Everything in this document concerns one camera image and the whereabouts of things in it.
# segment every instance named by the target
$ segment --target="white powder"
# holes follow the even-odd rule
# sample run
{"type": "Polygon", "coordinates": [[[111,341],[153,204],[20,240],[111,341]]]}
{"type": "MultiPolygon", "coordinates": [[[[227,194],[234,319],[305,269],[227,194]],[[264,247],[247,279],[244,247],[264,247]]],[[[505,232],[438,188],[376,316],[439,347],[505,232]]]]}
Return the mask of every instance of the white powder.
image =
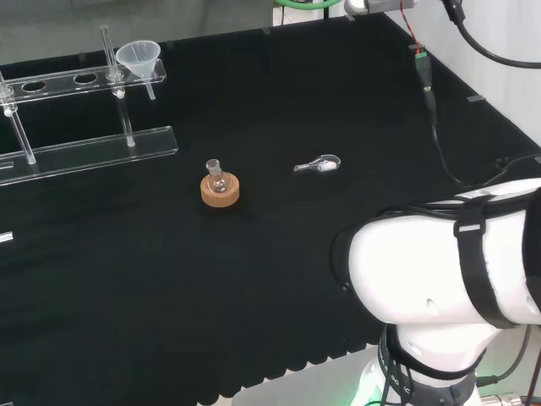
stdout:
{"type": "Polygon", "coordinates": [[[336,162],[333,161],[325,161],[320,164],[320,171],[326,172],[326,171],[332,171],[333,169],[336,169],[338,165],[336,162]]]}

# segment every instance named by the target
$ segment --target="black table surface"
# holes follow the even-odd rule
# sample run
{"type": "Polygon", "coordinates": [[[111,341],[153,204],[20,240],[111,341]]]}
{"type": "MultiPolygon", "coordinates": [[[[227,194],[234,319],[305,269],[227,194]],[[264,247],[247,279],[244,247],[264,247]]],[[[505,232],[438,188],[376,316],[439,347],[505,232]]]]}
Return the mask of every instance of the black table surface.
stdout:
{"type": "MultiPolygon", "coordinates": [[[[376,15],[164,44],[157,101],[130,88],[128,106],[134,129],[172,125],[177,155],[0,189],[0,233],[14,233],[0,246],[0,403],[212,404],[375,343],[381,324],[331,276],[333,236],[461,191],[436,155],[410,43],[376,15]],[[325,153],[338,171],[293,175],[325,153]],[[210,158],[241,181],[230,210],[200,199],[210,158]]],[[[458,176],[536,151],[436,61],[434,89],[458,176]]],[[[118,134],[115,112],[108,92],[20,108],[35,147],[118,134]]],[[[0,134],[1,152],[17,149],[7,120],[0,134]]],[[[539,175],[523,162],[502,180],[539,175]]]]}

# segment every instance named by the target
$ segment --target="black strap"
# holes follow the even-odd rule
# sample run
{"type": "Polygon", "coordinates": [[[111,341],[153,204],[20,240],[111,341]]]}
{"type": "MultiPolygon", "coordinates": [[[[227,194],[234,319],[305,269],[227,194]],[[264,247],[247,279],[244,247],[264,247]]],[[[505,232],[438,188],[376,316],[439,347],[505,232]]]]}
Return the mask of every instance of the black strap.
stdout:
{"type": "Polygon", "coordinates": [[[483,235],[487,225],[483,208],[493,197],[479,196],[462,204],[455,222],[455,237],[458,242],[462,280],[473,307],[492,326],[501,329],[514,328],[516,325],[500,311],[484,259],[483,235]]]}
{"type": "Polygon", "coordinates": [[[458,370],[455,372],[435,370],[434,368],[423,364],[418,359],[413,358],[410,353],[404,351],[404,349],[400,345],[400,341],[398,340],[398,332],[395,325],[389,324],[387,325],[386,329],[387,332],[386,334],[384,333],[382,341],[380,342],[380,351],[382,352],[382,355],[380,356],[380,362],[385,362],[385,350],[387,350],[391,358],[395,360],[398,364],[402,364],[405,367],[410,368],[411,370],[415,370],[418,373],[426,375],[430,378],[439,379],[441,381],[454,381],[456,379],[461,379],[464,376],[467,376],[474,372],[484,357],[485,352],[483,351],[483,353],[479,355],[479,358],[477,358],[473,365],[470,365],[465,370],[458,370]]]}

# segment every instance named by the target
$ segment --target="green cable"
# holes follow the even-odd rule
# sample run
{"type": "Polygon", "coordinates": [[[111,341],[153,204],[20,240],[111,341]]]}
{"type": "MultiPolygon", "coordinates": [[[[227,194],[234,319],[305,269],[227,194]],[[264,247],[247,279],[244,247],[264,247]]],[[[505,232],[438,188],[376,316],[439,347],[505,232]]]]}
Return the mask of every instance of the green cable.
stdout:
{"type": "Polygon", "coordinates": [[[295,3],[292,0],[274,0],[275,3],[284,7],[296,8],[297,10],[321,10],[338,4],[342,0],[325,0],[322,3],[295,3]]]}

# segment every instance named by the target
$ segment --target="clear acrylic rack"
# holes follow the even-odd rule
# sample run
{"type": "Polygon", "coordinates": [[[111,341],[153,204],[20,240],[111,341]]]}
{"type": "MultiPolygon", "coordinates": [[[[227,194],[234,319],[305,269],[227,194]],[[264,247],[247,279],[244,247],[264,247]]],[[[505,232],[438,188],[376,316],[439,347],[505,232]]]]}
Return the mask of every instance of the clear acrylic rack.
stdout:
{"type": "Polygon", "coordinates": [[[152,59],[144,78],[117,64],[109,29],[100,27],[107,66],[4,80],[0,72],[0,111],[10,120],[22,151],[0,155],[0,186],[64,173],[166,156],[178,151],[171,127],[133,131],[126,105],[126,87],[144,85],[154,98],[152,85],[163,82],[166,71],[160,59],[152,59]],[[53,97],[109,90],[117,103],[123,133],[92,140],[49,145],[33,150],[19,117],[18,105],[53,97]]]}

